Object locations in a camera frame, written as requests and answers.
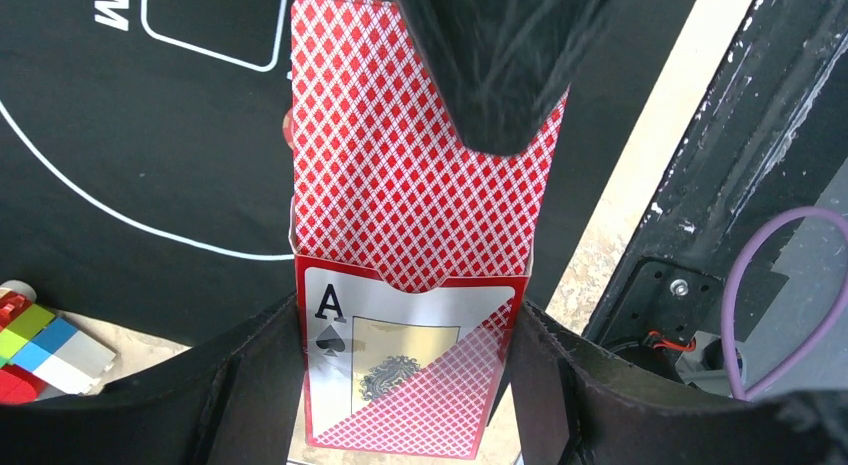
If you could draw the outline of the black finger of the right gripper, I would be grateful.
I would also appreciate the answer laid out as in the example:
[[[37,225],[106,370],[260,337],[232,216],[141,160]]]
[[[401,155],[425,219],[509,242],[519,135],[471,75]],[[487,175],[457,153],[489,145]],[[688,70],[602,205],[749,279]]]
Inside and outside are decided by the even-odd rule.
[[[461,143],[524,152],[620,0],[394,0]]]

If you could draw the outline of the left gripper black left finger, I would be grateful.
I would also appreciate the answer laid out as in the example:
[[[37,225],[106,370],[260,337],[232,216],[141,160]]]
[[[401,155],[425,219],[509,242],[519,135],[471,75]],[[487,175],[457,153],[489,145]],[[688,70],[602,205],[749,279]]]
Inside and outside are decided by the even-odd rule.
[[[4,464],[284,464],[304,377],[296,297],[93,396],[1,408]]]

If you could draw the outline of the red backed card deck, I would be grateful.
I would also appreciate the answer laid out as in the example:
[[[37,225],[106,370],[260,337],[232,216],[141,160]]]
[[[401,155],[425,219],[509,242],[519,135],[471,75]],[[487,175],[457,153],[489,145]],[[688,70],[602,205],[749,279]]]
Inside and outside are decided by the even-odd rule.
[[[395,5],[295,0],[291,19],[298,253],[416,293],[526,274],[564,104],[524,152],[475,152]]]

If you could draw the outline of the red playing card box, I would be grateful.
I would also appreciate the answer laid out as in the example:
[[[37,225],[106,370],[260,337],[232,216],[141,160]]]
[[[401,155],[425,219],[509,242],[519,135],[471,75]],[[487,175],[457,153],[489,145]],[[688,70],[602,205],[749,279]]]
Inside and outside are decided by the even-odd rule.
[[[474,458],[526,278],[408,293],[360,266],[300,256],[295,269],[308,444]]]

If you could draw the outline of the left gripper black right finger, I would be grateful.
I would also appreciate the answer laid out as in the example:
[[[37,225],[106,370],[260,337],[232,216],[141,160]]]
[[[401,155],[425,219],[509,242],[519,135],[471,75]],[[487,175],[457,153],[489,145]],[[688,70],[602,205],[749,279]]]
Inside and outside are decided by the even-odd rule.
[[[508,356],[527,464],[843,464],[847,395],[758,402],[709,394],[639,368],[531,302]]]

